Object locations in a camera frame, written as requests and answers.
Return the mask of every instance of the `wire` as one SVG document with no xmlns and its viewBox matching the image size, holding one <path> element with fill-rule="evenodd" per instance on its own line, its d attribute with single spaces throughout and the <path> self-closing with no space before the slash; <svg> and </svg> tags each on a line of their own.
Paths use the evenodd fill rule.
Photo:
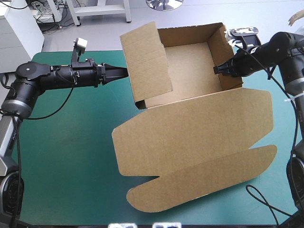
<svg viewBox="0 0 304 228">
<path fill-rule="evenodd" d="M 12 90 L 14 92 L 14 94 L 16 94 L 16 90 L 15 88 L 8 86 L 7 83 L 9 82 L 9 76 L 7 74 L 0 74 L 0 82 L 1 85 L 5 88 L 5 89 L 9 89 Z"/>
<path fill-rule="evenodd" d="M 42 119 L 49 118 L 49 117 L 55 115 L 57 112 L 59 112 L 59 111 L 63 108 L 63 106 L 65 106 L 65 104 L 67 103 L 67 101 L 69 100 L 69 98 L 70 98 L 70 96 L 71 96 L 71 94 L 72 94 L 72 92 L 73 92 L 73 90 L 74 90 L 74 83 L 71 82 L 71 81 L 69 81 L 69 80 L 67 80 L 66 78 L 64 78 L 64 77 L 59 73 L 59 69 L 56 69 L 56 70 L 55 70 L 55 74 L 56 74 L 56 76 L 59 76 L 62 80 L 67 81 L 68 83 L 71 83 L 71 84 L 72 84 L 72 88 L 71 88 L 69 94 L 67 95 L 65 101 L 64 101 L 64 102 L 62 103 L 62 105 L 61 105 L 56 111 L 54 111 L 53 113 L 51 113 L 51 114 L 49 114 L 49 115 L 46 115 L 46 116 L 43 116 L 43 117 L 27 118 L 27 120 L 42 120 Z"/>
<path fill-rule="evenodd" d="M 12 9 L 15 9 L 15 10 L 22 10 L 22 9 L 25 9 L 26 7 L 28 7 L 29 5 L 26 5 L 25 7 L 22 7 L 22 8 L 16 8 L 16 7 L 13 7 L 13 6 L 10 6 L 10 5 L 7 5 L 6 3 L 4 3 L 2 0 L 0 1 L 3 5 L 9 7 L 9 8 L 12 8 Z"/>
<path fill-rule="evenodd" d="M 17 122 L 16 122 L 16 119 L 15 119 L 15 116 L 14 115 L 11 115 L 12 117 L 12 120 L 13 120 L 13 123 L 14 123 L 14 128 L 15 128 L 15 131 L 16 131 L 16 140 L 17 140 L 17 154 L 18 154 L 18 168 L 19 168 L 19 173 L 18 173 L 18 189 L 17 189 L 17 204 L 16 204 L 16 208 L 15 208 L 15 211 L 14 211 L 14 214 L 10 220 L 10 224 L 9 224 L 9 227 L 10 228 L 13 228 L 15 227 L 15 220 L 16 220 L 16 215 L 19 211 L 19 207 L 20 207 L 20 190 L 21 190 L 21 149 L 20 149 L 20 139 L 19 139 L 19 129 L 18 129 L 18 126 L 17 126 Z"/>
<path fill-rule="evenodd" d="M 282 210 L 280 210 L 279 208 L 276 208 L 276 207 L 270 205 L 269 203 L 267 203 L 267 202 L 265 202 L 265 201 L 262 201 L 261 199 L 259 199 L 258 197 L 256 197 L 256 196 L 249 190 L 249 188 L 253 188 L 254 190 L 256 190 L 256 191 L 259 193 L 260 196 L 262 196 L 262 193 L 261 193 L 256 187 L 254 187 L 253 185 L 246 185 L 246 190 L 247 190 L 247 192 L 249 193 L 249 195 L 252 196 L 252 197 L 253 197 L 254 199 L 256 199 L 257 201 L 259 201 L 260 203 L 262 203 L 262 204 L 268 206 L 269 208 L 271 208 L 271 209 L 273 209 L 273 210 L 276 210 L 277 212 L 282 213 L 283 215 L 287 215 L 287 216 L 289 216 L 289 217 L 293 217 L 293 215 L 291 215 L 291 214 L 289 214 L 289 213 L 287 213 L 287 212 L 285 212 L 285 211 L 282 211 Z"/>
<path fill-rule="evenodd" d="M 253 188 L 254 190 L 256 190 L 256 191 L 258 192 L 258 194 L 263 198 L 263 200 L 264 200 L 263 204 L 265 204 L 265 205 L 267 205 L 267 206 L 269 207 L 269 209 L 270 209 L 272 215 L 273 215 L 274 218 L 275 218 L 276 225 L 279 226 L 279 222 L 278 222 L 278 220 L 277 220 L 276 214 L 274 213 L 273 208 L 272 208 L 271 205 L 268 203 L 268 201 L 267 201 L 266 198 L 263 196 L 263 194 L 262 194 L 256 187 L 254 187 L 254 186 L 252 186 L 252 185 L 247 185 L 247 186 L 246 186 L 247 192 L 248 192 L 253 198 L 255 198 L 256 200 L 258 200 L 259 202 L 262 202 L 262 201 L 261 201 L 259 198 L 257 198 L 255 195 L 253 195 L 253 194 L 250 192 L 249 188 Z"/>
<path fill-rule="evenodd" d="M 57 112 L 59 112 L 63 108 L 63 106 L 65 106 L 65 104 L 67 103 L 68 99 L 70 98 L 73 90 L 74 90 L 74 87 L 71 88 L 71 90 L 70 90 L 69 94 L 67 95 L 63 104 L 52 114 L 49 114 L 49 115 L 46 115 L 46 116 L 43 116 L 43 117 L 37 117 L 37 118 L 27 118 L 27 120 L 42 120 L 42 119 L 46 119 L 46 118 L 49 118 L 49 117 L 55 115 Z"/>
<path fill-rule="evenodd" d="M 61 27 L 69 27 L 69 26 L 71 26 L 71 25 L 74 25 L 74 22 L 71 23 L 71 24 L 69 24 L 69 25 L 61 25 Z"/>
</svg>

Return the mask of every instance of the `cable tie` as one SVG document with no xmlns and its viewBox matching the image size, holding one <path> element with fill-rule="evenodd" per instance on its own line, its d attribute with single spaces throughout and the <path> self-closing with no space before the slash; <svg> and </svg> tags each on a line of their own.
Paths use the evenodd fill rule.
<svg viewBox="0 0 304 228">
<path fill-rule="evenodd" d="M 304 96 L 304 93 L 301 93 L 301 94 L 298 94 L 296 96 L 293 96 L 290 99 L 285 99 L 284 101 L 291 102 L 291 101 L 294 101 L 296 98 L 301 97 L 301 96 Z"/>
</svg>

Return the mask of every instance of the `black cable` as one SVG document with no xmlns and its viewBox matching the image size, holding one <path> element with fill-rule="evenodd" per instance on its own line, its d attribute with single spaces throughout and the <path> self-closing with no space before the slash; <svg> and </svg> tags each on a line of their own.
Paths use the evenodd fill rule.
<svg viewBox="0 0 304 228">
<path fill-rule="evenodd" d="M 18 173 L 18 189 L 17 189 L 17 204 L 16 204 L 16 208 L 15 208 L 15 211 L 13 213 L 13 216 L 10 220 L 10 224 L 9 224 L 9 227 L 10 228 L 14 228 L 15 227 L 15 220 L 16 220 L 16 215 L 19 211 L 19 207 L 20 207 L 20 189 L 21 189 L 21 151 L 20 151 L 20 139 L 19 139 L 19 129 L 18 129 L 18 126 L 17 126 L 17 122 L 16 122 L 16 119 L 15 119 L 15 116 L 12 115 L 12 120 L 13 120 L 13 123 L 14 123 L 14 128 L 15 128 L 15 131 L 16 131 L 16 140 L 17 140 L 17 154 L 18 154 L 18 168 L 19 168 L 19 173 Z"/>
<path fill-rule="evenodd" d="M 252 185 L 246 185 L 246 190 L 247 190 L 247 192 L 248 192 L 249 195 L 252 196 L 255 200 L 259 201 L 260 203 L 262 203 L 262 204 L 268 206 L 269 208 L 271 208 L 271 209 L 273 209 L 273 210 L 276 210 L 277 212 L 282 213 L 283 215 L 287 215 L 287 216 L 289 216 L 289 217 L 293 217 L 293 215 L 291 215 L 291 214 L 289 214 L 289 213 L 287 213 L 287 212 L 285 212 L 285 211 L 282 211 L 282 210 L 280 210 L 279 208 L 276 208 L 276 207 L 270 205 L 269 203 L 266 203 L 265 201 L 262 201 L 261 199 L 259 199 L 258 197 L 256 197 L 256 196 L 249 190 L 249 188 L 253 188 L 254 190 L 256 190 L 256 191 L 259 193 L 259 195 L 261 195 L 262 193 L 261 193 L 256 187 L 254 187 L 254 186 L 252 186 Z"/>
<path fill-rule="evenodd" d="M 284 90 L 284 88 L 281 86 L 281 84 L 272 76 L 273 74 L 273 71 L 274 71 L 274 68 L 269 71 L 267 70 L 263 64 L 260 63 L 260 61 L 257 60 L 257 58 L 255 58 L 251 53 L 249 53 L 247 50 L 239 47 L 236 45 L 236 47 L 244 52 L 246 52 L 250 57 L 252 57 L 267 73 L 268 75 L 268 79 L 272 79 L 278 86 L 279 88 L 283 91 L 283 93 L 286 95 L 286 97 L 288 99 L 290 99 L 290 96 L 289 94 Z M 304 211 L 304 207 L 302 205 L 302 202 L 301 202 L 301 199 L 300 199 L 300 195 L 299 195 L 299 192 L 298 190 L 296 189 L 296 185 L 295 185 L 295 182 L 294 182 L 294 176 L 293 176 L 293 172 L 292 172 L 292 158 L 294 156 L 294 153 L 295 153 L 295 144 L 296 144 L 296 139 L 297 139 L 297 134 L 298 134 L 298 115 L 297 115 L 297 109 L 296 109 L 296 106 L 295 106 L 295 103 L 291 100 L 291 105 L 293 106 L 293 109 L 294 109 L 294 115 L 295 115 L 295 129 L 294 129 L 294 140 L 293 140 L 293 145 L 292 145 L 292 149 L 291 149 L 291 152 L 290 152 L 290 159 L 289 159 L 289 166 L 290 166 L 290 174 L 291 174 L 291 179 L 292 179 L 292 184 L 294 186 L 294 190 L 296 192 L 296 195 L 297 195 L 297 198 L 299 200 L 299 203 L 300 203 L 300 206 L 301 206 L 301 209 L 302 211 Z"/>
<path fill-rule="evenodd" d="M 41 31 L 42 33 L 44 33 L 44 32 L 47 32 L 47 31 L 50 31 L 51 29 L 53 29 L 54 27 L 56 27 L 57 25 L 53 25 L 52 27 L 50 27 L 49 29 L 47 29 L 47 30 L 43 30 L 43 31 Z"/>
<path fill-rule="evenodd" d="M 52 114 L 49 114 L 49 115 L 46 115 L 46 116 L 43 116 L 43 117 L 37 117 L 37 118 L 27 118 L 27 120 L 42 120 L 42 119 L 46 119 L 46 118 L 49 118 L 49 117 L 55 115 L 57 112 L 59 112 L 63 108 L 63 106 L 65 106 L 65 104 L 68 101 L 68 99 L 70 98 L 73 90 L 74 90 L 74 87 L 71 88 L 71 90 L 70 90 L 69 94 L 67 95 L 66 100 L 64 101 L 64 103 Z"/>
<path fill-rule="evenodd" d="M 70 96 L 71 96 L 71 94 L 72 94 L 72 92 L 73 92 L 73 90 L 74 90 L 74 83 L 71 82 L 71 81 L 69 81 L 69 80 L 67 80 L 66 78 L 64 78 L 64 77 L 59 73 L 59 69 L 56 69 L 56 70 L 55 70 L 55 74 L 56 74 L 56 76 L 59 76 L 62 80 L 67 81 L 68 83 L 71 83 L 71 84 L 72 84 L 72 88 L 71 88 L 69 94 L 67 95 L 65 101 L 64 101 L 63 104 L 62 104 L 56 111 L 54 111 L 53 113 L 51 113 L 51 114 L 49 114 L 49 115 L 46 115 L 46 116 L 43 116 L 43 117 L 28 118 L 27 120 L 42 120 L 42 119 L 49 118 L 49 117 L 55 115 L 57 112 L 59 112 L 59 111 L 63 108 L 63 106 L 67 103 L 67 101 L 69 100 L 69 98 L 70 98 Z"/>
<path fill-rule="evenodd" d="M 7 74 L 0 74 L 0 82 L 1 82 L 1 85 L 5 88 L 5 89 L 8 89 L 8 90 L 12 90 L 14 92 L 14 94 L 16 93 L 16 90 L 15 88 L 7 85 L 7 83 L 9 82 L 9 76 Z"/>
<path fill-rule="evenodd" d="M 62 27 L 69 27 L 69 26 L 71 26 L 71 25 L 74 25 L 74 23 L 71 23 L 71 24 L 69 24 L 69 25 L 61 25 Z"/>
<path fill-rule="evenodd" d="M 76 2 L 78 3 L 79 7 L 81 7 L 81 5 L 80 5 L 79 1 L 78 1 L 78 0 L 76 0 Z"/>
<path fill-rule="evenodd" d="M 262 194 L 256 187 L 254 187 L 254 186 L 252 186 L 252 185 L 247 185 L 247 186 L 246 186 L 247 192 L 248 192 L 253 198 L 255 198 L 255 199 L 257 199 L 257 197 L 254 196 L 254 195 L 250 192 L 249 188 L 253 188 L 254 190 L 256 190 L 256 191 L 258 192 L 258 194 L 263 198 L 265 205 L 267 205 L 267 206 L 269 207 L 269 209 L 270 209 L 272 215 L 273 215 L 274 218 L 275 218 L 276 225 L 279 226 L 279 222 L 278 222 L 278 220 L 277 220 L 276 214 L 274 213 L 274 211 L 273 211 L 271 205 L 268 203 L 268 201 L 267 201 L 266 198 L 263 196 L 263 194 Z"/>
<path fill-rule="evenodd" d="M 3 1 L 0 1 L 3 5 L 9 7 L 9 8 L 12 8 L 12 9 L 15 9 L 15 10 L 22 10 L 22 9 L 25 9 L 26 7 L 28 7 L 29 5 L 26 5 L 25 7 L 22 7 L 22 8 L 16 8 L 16 7 L 13 7 L 13 6 L 10 6 L 10 5 L 7 5 L 5 4 Z"/>
</svg>

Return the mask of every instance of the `white cabinet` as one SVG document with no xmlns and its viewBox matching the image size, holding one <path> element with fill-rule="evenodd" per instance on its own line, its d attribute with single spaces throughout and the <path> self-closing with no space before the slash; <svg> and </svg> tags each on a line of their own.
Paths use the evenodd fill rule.
<svg viewBox="0 0 304 228">
<path fill-rule="evenodd" d="M 5 2 L 16 8 L 24 0 Z M 0 73 L 12 72 L 41 52 L 44 37 L 29 8 L 12 9 L 0 3 Z"/>
</svg>

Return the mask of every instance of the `metal frame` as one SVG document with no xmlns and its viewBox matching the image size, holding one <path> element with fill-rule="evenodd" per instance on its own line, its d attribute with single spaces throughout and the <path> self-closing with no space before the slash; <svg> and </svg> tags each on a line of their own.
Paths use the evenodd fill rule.
<svg viewBox="0 0 304 228">
<path fill-rule="evenodd" d="M 124 13 L 127 22 L 131 22 L 129 0 L 123 0 L 123 5 L 106 5 L 106 0 L 98 0 L 97 6 L 74 7 L 72 0 L 66 0 L 75 25 L 81 25 L 79 17 Z"/>
</svg>

